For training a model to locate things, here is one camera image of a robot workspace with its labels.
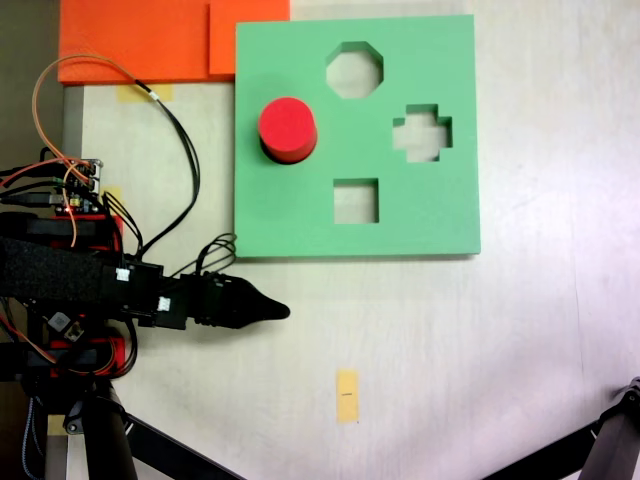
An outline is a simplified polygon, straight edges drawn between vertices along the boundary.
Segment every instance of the shape sorter board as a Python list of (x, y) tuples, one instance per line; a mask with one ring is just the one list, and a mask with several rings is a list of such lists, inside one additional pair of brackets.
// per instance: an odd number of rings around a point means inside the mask
[[(382, 82), (365, 98), (328, 84), (341, 52), (364, 51)], [(235, 230), (241, 257), (480, 252), (472, 16), (238, 25)], [(258, 136), (267, 104), (312, 110), (317, 145), (300, 163), (272, 161)], [(410, 162), (393, 127), (416, 112), (449, 126), (435, 161)], [(337, 223), (334, 190), (375, 189), (368, 223)]]

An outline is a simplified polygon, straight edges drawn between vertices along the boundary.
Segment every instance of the tripod leg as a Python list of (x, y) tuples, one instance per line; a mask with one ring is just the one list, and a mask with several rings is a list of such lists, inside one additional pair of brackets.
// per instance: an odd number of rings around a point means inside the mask
[(631, 480), (640, 453), (640, 431), (621, 411), (600, 429), (579, 480)]
[(516, 478), (519, 480), (561, 480), (566, 478), (584, 465), (594, 443), (591, 432), (597, 432), (598, 428), (598, 422), (593, 422), (484, 480), (513, 480)]
[(82, 428), (91, 480), (138, 480), (122, 415), (110, 402), (89, 399)]

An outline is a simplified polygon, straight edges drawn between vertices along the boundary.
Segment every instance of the wire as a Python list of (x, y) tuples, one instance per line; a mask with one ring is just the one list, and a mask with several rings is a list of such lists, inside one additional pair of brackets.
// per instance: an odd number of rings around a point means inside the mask
[(113, 210), (114, 212), (116, 212), (125, 223), (125, 225), (127, 225), (129, 230), (131, 230), (131, 232), (138, 240), (138, 248), (136, 250), (136, 254), (140, 252), (144, 244), (144, 240), (142, 238), (142, 232), (140, 231), (140, 228), (138, 228), (138, 224), (136, 224), (133, 216), (124, 207), (124, 205), (122, 205), (122, 203), (109, 192), (105, 192), (102, 195), (102, 203), (104, 204), (104, 207), (107, 211), (110, 212), (110, 210)]
[[(13, 323), (13, 314), (11, 313), (11, 307), (9, 306), (9, 300), (5, 297), (0, 297), (0, 304), (2, 304), (2, 308), (4, 309), (4, 313), (7, 316), (9, 325), (15, 327), (15, 324)], [(4, 322), (0, 322), (0, 328), (2, 328), (2, 331), (4, 331), (5, 335), (7, 335), (11, 343), (16, 343), (18, 341), (18, 336), (11, 332), (11, 330), (9, 330)]]
[(127, 326), (127, 330), (129, 330), (131, 351), (129, 352), (129, 357), (125, 361), (124, 365), (111, 378), (120, 378), (125, 376), (133, 369), (133, 366), (138, 360), (138, 335), (136, 334), (136, 327), (133, 324), (133, 320), (130, 318), (127, 318), (124, 323)]
[[(69, 174), (71, 173), (72, 170), (74, 170), (75, 167), (73, 165), (71, 165), (69, 167), (69, 169), (67, 170), (67, 173), (64, 174), (64, 178), (62, 179), (62, 183), (63, 184), (67, 184), (67, 178), (69, 177)], [(78, 239), (78, 227), (76, 225), (76, 218), (73, 215), (73, 209), (71, 208), (71, 205), (69, 204), (69, 196), (67, 195), (67, 189), (63, 188), (62, 189), (62, 198), (64, 198), (64, 207), (65, 210), (67, 211), (67, 213), (69, 214), (69, 218), (71, 219), (71, 225), (73, 227), (73, 239), (71, 240), (71, 248), (76, 246), (76, 240)]]
[[(226, 257), (223, 257), (219, 260), (216, 260), (213, 263), (210, 263), (204, 267), (200, 267), (200, 271), (204, 268), (208, 268), (212, 265), (215, 265), (216, 263), (225, 260), (227, 258), (233, 258), (233, 260), (229, 263), (229, 265), (225, 266), (224, 268), (227, 268), (228, 266), (230, 266), (234, 261), (235, 261), (235, 253), (236, 253), (236, 247), (234, 245), (233, 242), (235, 242), (236, 240), (236, 235), (233, 233), (223, 233), (222, 235), (217, 236), (211, 243), (209, 243), (208, 245), (206, 245), (201, 251), (200, 251), (200, 255), (198, 255), (198, 258), (195, 259), (194, 261), (187, 263), (184, 267), (180, 268), (179, 270), (177, 270), (176, 272), (174, 272), (172, 275), (169, 275), (170, 278), (175, 277), (176, 275), (178, 275), (179, 273), (182, 273), (183, 271), (185, 271), (187, 268), (189, 268), (191, 265), (194, 265), (196, 263), (198, 263), (198, 261), (201, 260), (201, 256), (202, 256), (202, 261), (201, 264), (204, 263), (204, 259), (206, 257), (208, 257), (209, 255), (213, 255), (214, 253), (216, 253), (217, 251), (221, 250), (221, 249), (226, 249), (230, 254), (227, 255)], [(209, 250), (212, 246), (217, 245), (218, 248), (214, 249), (214, 250)], [(196, 267), (196, 272), (198, 275), (200, 275), (200, 272), (198, 271), (197, 267)]]
[(57, 360), (52, 357), (51, 355), (49, 355), (47, 352), (45, 352), (44, 350), (42, 350), (38, 345), (36, 345), (35, 343), (33, 343), (31, 340), (29, 340), (29, 338), (22, 333), (20, 330), (18, 330), (17, 328), (12, 327), (11, 325), (9, 325), (9, 322), (7, 322), (7, 320), (0, 315), (0, 322), (2, 322), (5, 327), (7, 327), (12, 333), (14, 333), (15, 335), (19, 336), (21, 339), (23, 339), (25, 342), (29, 343), (29, 345), (31, 345), (33, 347), (33, 349), (38, 352), (38, 354), (44, 358), (45, 360), (47, 360), (49, 363), (52, 364), (56, 364)]
[[(0, 182), (0, 187), (9, 186), (9, 184), (11, 184), (15, 179), (21, 177), (24, 173), (28, 172), (29, 170), (32, 170), (32, 169), (38, 168), (38, 167), (42, 167), (43, 165), (50, 165), (52, 163), (64, 163), (64, 159), (63, 158), (52, 158), (50, 160), (45, 160), (44, 162), (39, 162), (39, 163), (34, 163), (32, 165), (27, 165), (26, 167), (18, 170), (17, 172), (13, 173), (12, 175), (9, 175), (8, 177), (6, 177), (2, 182)], [(89, 162), (80, 161), (78, 163), (81, 163), (83, 165), (88, 165)]]
[(120, 65), (119, 63), (113, 61), (112, 59), (110, 59), (108, 57), (105, 57), (105, 56), (102, 56), (102, 55), (96, 55), (96, 54), (92, 54), (92, 53), (78, 53), (78, 54), (67, 55), (67, 56), (58, 58), (57, 60), (55, 60), (51, 64), (49, 64), (42, 71), (42, 73), (40, 74), (40, 77), (38, 77), (36, 85), (35, 85), (35, 87), (33, 89), (33, 96), (32, 96), (32, 99), (31, 99), (31, 110), (32, 110), (32, 114), (33, 114), (33, 121), (34, 121), (34, 124), (36, 126), (36, 130), (38, 131), (38, 135), (40, 135), (40, 138), (42, 139), (42, 141), (51, 149), (51, 151), (53, 152), (54, 155), (64, 159), (65, 163), (67, 163), (71, 158), (71, 157), (68, 157), (67, 155), (65, 155), (62, 152), (62, 150), (57, 148), (53, 144), (53, 142), (45, 134), (45, 132), (44, 132), (44, 130), (42, 128), (42, 125), (40, 123), (39, 115), (38, 115), (38, 95), (40, 93), (40, 88), (42, 86), (42, 82), (44, 81), (46, 76), (49, 74), (49, 72), (56, 65), (58, 65), (60, 63), (63, 63), (65, 61), (68, 61), (68, 60), (72, 60), (72, 59), (85, 59), (85, 60), (86, 59), (91, 59), (91, 60), (94, 60), (94, 61), (98, 60), (98, 61), (101, 61), (101, 62), (104, 62), (104, 63), (108, 63), (109, 65), (111, 65), (112, 67), (116, 68), (121, 73), (123, 73), (125, 76), (127, 76), (129, 79), (131, 79), (133, 81), (133, 83), (138, 85), (145, 92), (147, 92), (147, 94), (154, 101), (156, 101), (158, 103), (160, 108), (162, 108), (164, 113), (169, 118), (169, 121), (171, 122), (171, 124), (175, 128), (176, 133), (178, 134), (178, 137), (180, 138), (180, 141), (182, 142), (184, 150), (185, 150), (185, 152), (187, 154), (187, 160), (189, 161), (189, 167), (191, 169), (191, 175), (192, 175), (192, 180), (193, 180), (193, 192), (192, 192), (191, 201), (189, 202), (189, 205), (185, 208), (185, 210), (173, 222), (171, 222), (169, 224), (169, 226), (167, 226), (159, 234), (157, 234), (155, 237), (153, 237), (147, 244), (143, 245), (142, 248), (139, 249), (139, 251), (136, 253), (136, 259), (141, 260), (142, 257), (144, 256), (144, 254), (147, 251), (149, 251), (149, 249), (153, 245), (155, 245), (165, 235), (167, 235), (168, 233), (173, 231), (185, 219), (185, 217), (189, 214), (189, 212), (191, 211), (191, 209), (195, 205), (196, 200), (198, 199), (198, 195), (200, 193), (200, 161), (198, 159), (198, 154), (196, 152), (195, 147), (193, 146), (193, 142), (191, 141), (191, 138), (189, 137), (189, 135), (185, 131), (185, 129), (182, 126), (182, 124), (180, 123), (180, 121), (175, 117), (175, 115), (173, 115), (171, 110), (169, 110), (160, 101), (160, 99), (158, 98), (157, 94), (155, 94), (155, 92), (153, 92), (147, 85), (145, 85), (143, 82), (138, 80), (131, 72), (129, 72), (129, 70), (127, 70), (122, 65)]
[(16, 195), (26, 190), (32, 190), (34, 188), (40, 188), (40, 187), (65, 188), (66, 190), (81, 196), (83, 199), (88, 200), (94, 207), (96, 207), (98, 209), (98, 213), (100, 215), (104, 215), (105, 219), (111, 222), (111, 226), (113, 228), (114, 235), (117, 240), (117, 245), (113, 246), (113, 251), (114, 253), (118, 254), (118, 256), (120, 257), (120, 260), (119, 260), (120, 266), (121, 267), (126, 266), (126, 259), (124, 257), (124, 251), (122, 249), (122, 245), (123, 245), (122, 232), (120, 232), (120, 228), (118, 227), (118, 224), (115, 222), (113, 217), (107, 212), (104, 205), (100, 203), (100, 200), (98, 199), (98, 197), (95, 194), (88, 191), (86, 188), (72, 185), (69, 183), (64, 184), (60, 180), (50, 180), (50, 181), (31, 183), (29, 185), (23, 185), (21, 187), (15, 187), (15, 188), (12, 188), (11, 190), (5, 190), (4, 192), (0, 192), (0, 199), (5, 197), (10, 197), (12, 195)]
[(142, 247), (140, 252), (138, 252), (138, 254), (136, 255), (136, 258), (138, 260), (141, 260), (144, 254), (147, 251), (149, 251), (149, 249), (155, 243), (157, 243), (161, 238), (163, 238), (165, 235), (173, 231), (182, 222), (182, 220), (184, 220), (184, 218), (189, 214), (191, 209), (196, 204), (198, 195), (200, 193), (200, 160), (198, 159), (198, 153), (196, 152), (196, 149), (193, 146), (193, 142), (191, 141), (191, 138), (185, 131), (180, 121), (173, 115), (173, 113), (171, 113), (171, 111), (164, 105), (164, 103), (162, 103), (159, 99), (157, 99), (157, 95), (155, 95), (155, 93), (153, 93), (149, 87), (147, 87), (144, 83), (142, 83), (139, 80), (136, 80), (136, 84), (140, 86), (140, 88), (145, 90), (149, 94), (149, 96), (151, 96), (151, 98), (153, 98), (158, 103), (158, 105), (160, 105), (160, 108), (162, 108), (162, 110), (165, 112), (165, 114), (169, 118), (169, 121), (175, 128), (176, 133), (178, 134), (178, 137), (182, 142), (182, 146), (184, 147), (184, 150), (187, 154), (187, 160), (189, 162), (189, 168), (191, 170), (191, 176), (193, 181), (193, 192), (192, 192), (192, 197), (191, 197), (191, 201), (189, 202), (189, 205), (187, 205), (185, 210), (173, 222), (171, 222), (168, 227), (166, 227), (163, 231), (161, 231), (158, 235), (156, 235), (153, 239), (151, 239), (147, 244), (145, 244), (144, 247)]
[(22, 436), (22, 469), (27, 477), (31, 480), (44, 480), (43, 478), (36, 477), (31, 473), (27, 465), (27, 442), (29, 440), (29, 430), (31, 421), (33, 419), (33, 398), (29, 399), (29, 410), (27, 412), (27, 424), (24, 427), (24, 435)]
[(33, 437), (33, 443), (36, 446), (36, 450), (41, 457), (44, 458), (44, 452), (42, 448), (40, 448), (40, 442), (38, 441), (38, 432), (36, 432), (36, 410), (33, 410), (33, 416), (31, 417), (31, 436)]
[[(122, 72), (123, 74), (125, 74), (127, 77), (129, 77), (132, 81), (135, 81), (135, 77), (131, 74), (131, 72), (129, 72), (126, 68), (124, 68), (122, 65), (114, 62), (113, 60), (111, 60), (110, 58), (104, 57), (102, 55), (96, 55), (93, 53), (77, 53), (77, 54), (73, 54), (73, 55), (67, 55), (61, 58), (58, 58), (57, 60), (54, 60), (53, 62), (51, 62), (40, 74), (40, 76), (38, 77), (38, 80), (36, 81), (36, 84), (33, 88), (33, 95), (31, 97), (31, 113), (33, 114), (33, 123), (36, 126), (36, 130), (38, 131), (38, 135), (40, 135), (40, 138), (42, 139), (42, 141), (45, 143), (45, 145), (47, 147), (49, 147), (49, 149), (51, 149), (51, 151), (53, 152), (53, 154), (56, 157), (60, 157), (63, 158), (65, 160), (65, 163), (67, 164), (67, 166), (70, 166), (69, 164), (69, 160), (73, 159), (72, 157), (69, 157), (67, 155), (65, 155), (62, 150), (60, 150), (59, 148), (57, 148), (53, 142), (49, 139), (49, 137), (47, 137), (47, 135), (44, 132), (44, 129), (42, 128), (42, 125), (40, 123), (40, 116), (38, 115), (38, 96), (40, 94), (40, 88), (42, 87), (42, 83), (44, 82), (44, 79), (47, 77), (47, 75), (49, 74), (49, 72), (58, 64), (62, 63), (62, 62), (66, 62), (68, 60), (72, 60), (72, 59), (93, 59), (95, 60), (99, 60), (101, 62), (104, 63), (108, 63), (111, 66), (115, 67), (117, 70), (119, 70), (120, 72)], [(74, 171), (73, 174), (80, 180), (82, 180), (83, 182), (86, 181), (86, 177), (84, 177), (84, 175), (80, 174), (77, 171)]]

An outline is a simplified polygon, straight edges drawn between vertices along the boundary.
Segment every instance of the cross-shaped hole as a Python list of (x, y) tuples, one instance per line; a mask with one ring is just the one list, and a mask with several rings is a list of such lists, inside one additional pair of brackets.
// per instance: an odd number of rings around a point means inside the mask
[(393, 119), (393, 148), (405, 150), (409, 163), (437, 162), (452, 146), (451, 118), (439, 117), (437, 105), (409, 105), (405, 118)]

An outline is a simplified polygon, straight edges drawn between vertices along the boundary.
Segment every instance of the masking tape strip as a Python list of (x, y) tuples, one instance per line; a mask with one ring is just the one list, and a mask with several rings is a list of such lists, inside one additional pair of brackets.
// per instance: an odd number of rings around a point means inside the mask
[(357, 422), (360, 419), (358, 372), (355, 370), (338, 370), (336, 392), (338, 423)]
[[(149, 88), (153, 90), (163, 102), (173, 100), (173, 85), (171, 83), (157, 83), (155, 85), (149, 85)], [(119, 103), (153, 102), (153, 99), (144, 90), (134, 84), (117, 85), (116, 98)]]

